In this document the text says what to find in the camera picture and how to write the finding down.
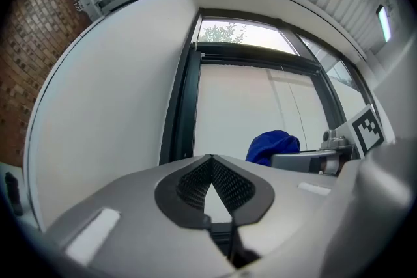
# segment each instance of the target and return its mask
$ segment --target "brick wall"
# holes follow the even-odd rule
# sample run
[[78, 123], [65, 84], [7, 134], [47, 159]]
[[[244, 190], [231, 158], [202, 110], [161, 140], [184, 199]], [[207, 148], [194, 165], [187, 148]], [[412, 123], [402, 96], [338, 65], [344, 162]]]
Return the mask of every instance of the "brick wall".
[[89, 25], [76, 0], [14, 0], [0, 33], [0, 161], [22, 167], [27, 123], [57, 59]]

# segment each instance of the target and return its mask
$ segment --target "blue fabric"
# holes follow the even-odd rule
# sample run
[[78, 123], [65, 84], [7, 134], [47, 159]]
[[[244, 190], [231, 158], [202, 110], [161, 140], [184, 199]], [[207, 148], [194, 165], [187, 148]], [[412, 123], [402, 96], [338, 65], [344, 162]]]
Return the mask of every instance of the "blue fabric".
[[274, 130], [262, 133], [252, 141], [246, 161], [270, 167], [273, 154], [299, 152], [298, 138], [285, 131]]

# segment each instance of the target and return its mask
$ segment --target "tree foliage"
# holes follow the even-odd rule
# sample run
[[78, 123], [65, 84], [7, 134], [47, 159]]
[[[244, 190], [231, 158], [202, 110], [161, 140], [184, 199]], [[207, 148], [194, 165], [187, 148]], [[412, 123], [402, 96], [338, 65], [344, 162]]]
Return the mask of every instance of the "tree foliage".
[[229, 22], [226, 27], [213, 27], [204, 28], [204, 32], [200, 35], [199, 42], [228, 42], [228, 43], [242, 43], [246, 32], [246, 26], [243, 25], [240, 34], [235, 35], [235, 29], [237, 24]]

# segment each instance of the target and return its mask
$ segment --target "window frame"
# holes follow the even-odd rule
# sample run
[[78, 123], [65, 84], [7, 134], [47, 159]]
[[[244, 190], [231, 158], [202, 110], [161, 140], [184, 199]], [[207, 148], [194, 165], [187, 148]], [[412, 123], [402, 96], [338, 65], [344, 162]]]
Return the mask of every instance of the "window frame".
[[[205, 18], [245, 20], [273, 26], [280, 31], [298, 55], [247, 44], [193, 42], [196, 41], [201, 22]], [[200, 8], [180, 55], [165, 118], [160, 165], [194, 156], [195, 118], [202, 64], [252, 66], [307, 75], [311, 78], [322, 103], [329, 129], [336, 129], [346, 122], [343, 108], [330, 78], [300, 36], [317, 43], [342, 61], [360, 89], [365, 103], [371, 104], [378, 116], [372, 95], [355, 65], [325, 41], [279, 18], [236, 10]]]

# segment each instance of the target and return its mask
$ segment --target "fluorescent light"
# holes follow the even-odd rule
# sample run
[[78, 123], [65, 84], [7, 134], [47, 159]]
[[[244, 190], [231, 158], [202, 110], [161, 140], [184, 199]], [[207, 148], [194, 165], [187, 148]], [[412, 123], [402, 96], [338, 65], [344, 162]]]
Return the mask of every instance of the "fluorescent light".
[[384, 33], [385, 42], [388, 42], [391, 38], [390, 22], [388, 21], [388, 15], [386, 15], [385, 7], [379, 5], [377, 9], [377, 15], [379, 22], [381, 23], [382, 32]]

